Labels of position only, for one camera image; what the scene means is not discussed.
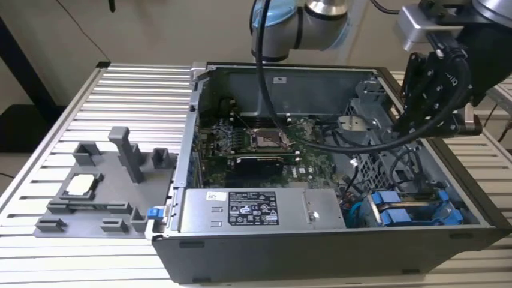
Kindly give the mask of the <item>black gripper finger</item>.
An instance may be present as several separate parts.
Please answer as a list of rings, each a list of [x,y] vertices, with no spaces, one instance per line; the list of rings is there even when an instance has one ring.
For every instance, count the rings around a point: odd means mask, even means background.
[[[416,128],[424,127],[439,115],[454,98],[456,92],[456,67],[454,62],[444,61],[435,55],[427,56],[426,75],[422,88],[422,111]]]
[[[410,56],[407,63],[406,76],[402,85],[402,98],[404,100],[403,113],[395,123],[396,132],[410,132],[422,111],[422,88],[426,75],[427,56],[418,52]]]

